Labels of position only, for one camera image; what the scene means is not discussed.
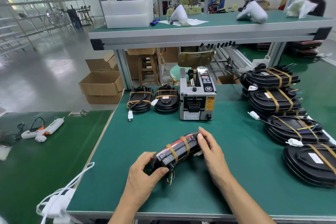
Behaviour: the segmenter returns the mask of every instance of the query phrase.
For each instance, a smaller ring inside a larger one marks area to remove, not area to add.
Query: white label sticker
[[[184,120],[199,120],[201,112],[183,112]]]
[[[308,153],[309,156],[313,159],[313,161],[317,164],[323,164],[323,161],[317,156],[316,153]]]

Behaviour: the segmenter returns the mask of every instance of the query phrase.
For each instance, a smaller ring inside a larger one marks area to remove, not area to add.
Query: yellow warning sticker
[[[207,103],[205,105],[205,110],[212,111],[214,103],[215,103],[215,97],[207,97]]]

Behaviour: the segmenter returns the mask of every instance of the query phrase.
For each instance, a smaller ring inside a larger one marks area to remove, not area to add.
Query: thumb
[[[155,170],[149,177],[156,184],[162,177],[168,173],[169,169],[167,167],[159,167]]]
[[[201,133],[197,135],[198,145],[200,146],[201,150],[203,151],[204,155],[208,154],[210,148],[208,146],[207,141],[204,139]]]

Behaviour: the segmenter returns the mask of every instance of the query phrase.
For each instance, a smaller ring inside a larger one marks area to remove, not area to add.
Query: gray floor
[[[110,51],[93,51],[86,32],[44,35],[34,41],[37,52],[0,56],[0,116],[6,112],[114,109],[90,105],[78,83],[89,74],[85,59]]]

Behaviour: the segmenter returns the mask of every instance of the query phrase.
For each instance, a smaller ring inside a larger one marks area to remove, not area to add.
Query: crumpled tissue
[[[287,17],[299,17],[299,19],[306,18],[307,14],[317,7],[317,4],[309,0],[294,0],[286,9]]]

